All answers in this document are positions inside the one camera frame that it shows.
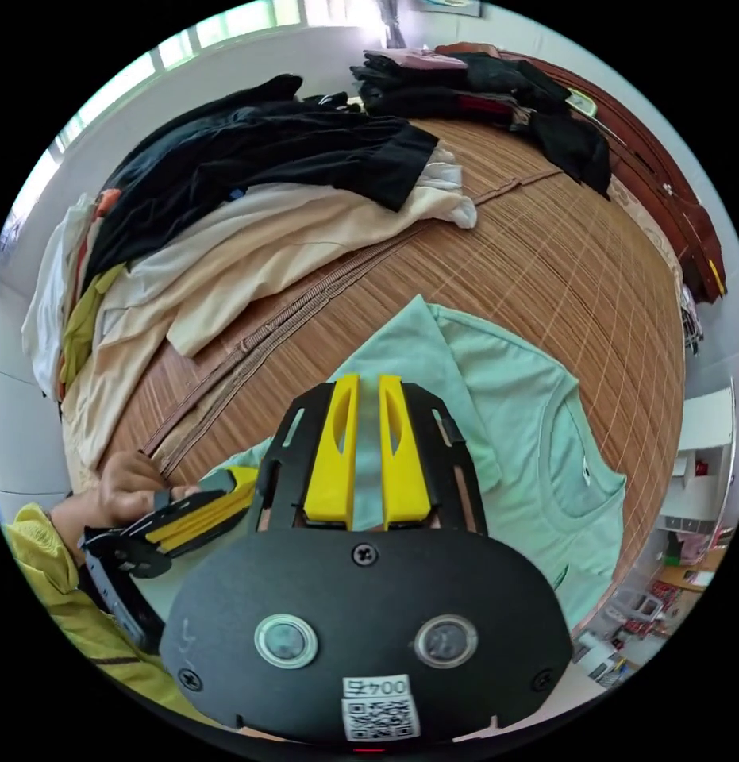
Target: curtain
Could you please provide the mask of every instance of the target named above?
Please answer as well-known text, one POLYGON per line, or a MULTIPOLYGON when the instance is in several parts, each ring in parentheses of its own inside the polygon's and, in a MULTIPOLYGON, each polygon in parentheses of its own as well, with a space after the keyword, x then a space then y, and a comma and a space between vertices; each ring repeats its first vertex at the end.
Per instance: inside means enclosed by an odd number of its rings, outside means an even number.
POLYGON ((398 20, 398 0, 375 0, 375 2, 385 27, 385 46, 405 48, 406 42, 401 34, 401 24, 398 20))

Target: label sticker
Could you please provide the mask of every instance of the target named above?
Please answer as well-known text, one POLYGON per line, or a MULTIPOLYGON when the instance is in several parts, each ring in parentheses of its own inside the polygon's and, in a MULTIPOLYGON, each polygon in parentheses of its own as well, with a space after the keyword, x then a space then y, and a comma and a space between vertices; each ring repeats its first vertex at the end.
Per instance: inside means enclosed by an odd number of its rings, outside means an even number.
POLYGON ((401 741, 420 735, 408 675, 343 678, 342 711, 348 741, 401 741))

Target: light green t-shirt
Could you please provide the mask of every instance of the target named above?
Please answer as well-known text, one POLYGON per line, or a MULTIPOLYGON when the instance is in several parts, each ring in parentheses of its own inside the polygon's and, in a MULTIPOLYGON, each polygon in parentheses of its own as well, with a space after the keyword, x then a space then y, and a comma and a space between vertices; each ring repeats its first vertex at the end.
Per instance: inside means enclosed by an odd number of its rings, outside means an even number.
MULTIPOLYGON (((400 375, 444 400, 467 440, 489 535, 533 561, 574 628, 612 581, 625 493, 625 476, 599 453, 577 379, 514 334, 421 296, 331 378, 347 373, 361 377, 354 529, 382 523, 378 376, 400 375)), ((269 441, 226 464, 257 466, 269 441)))

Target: yellow jacket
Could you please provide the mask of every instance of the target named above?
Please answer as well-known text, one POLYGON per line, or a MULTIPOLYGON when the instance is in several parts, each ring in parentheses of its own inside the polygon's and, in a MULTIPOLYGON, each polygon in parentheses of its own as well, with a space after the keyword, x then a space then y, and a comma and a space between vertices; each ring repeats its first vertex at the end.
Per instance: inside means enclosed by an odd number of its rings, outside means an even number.
POLYGON ((30 504, 4 528, 31 588, 71 643, 111 677, 185 717, 216 725, 181 694, 157 656, 135 648, 115 620, 76 590, 78 569, 40 506, 30 504))

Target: qr code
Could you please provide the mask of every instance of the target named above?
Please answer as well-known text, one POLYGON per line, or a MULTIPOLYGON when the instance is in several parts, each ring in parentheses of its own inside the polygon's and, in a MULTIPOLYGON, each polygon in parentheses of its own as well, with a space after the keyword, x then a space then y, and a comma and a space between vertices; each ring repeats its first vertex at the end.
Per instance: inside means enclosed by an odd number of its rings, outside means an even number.
POLYGON ((343 701, 345 736, 349 741, 391 741, 419 735, 419 719, 410 696, 343 701))

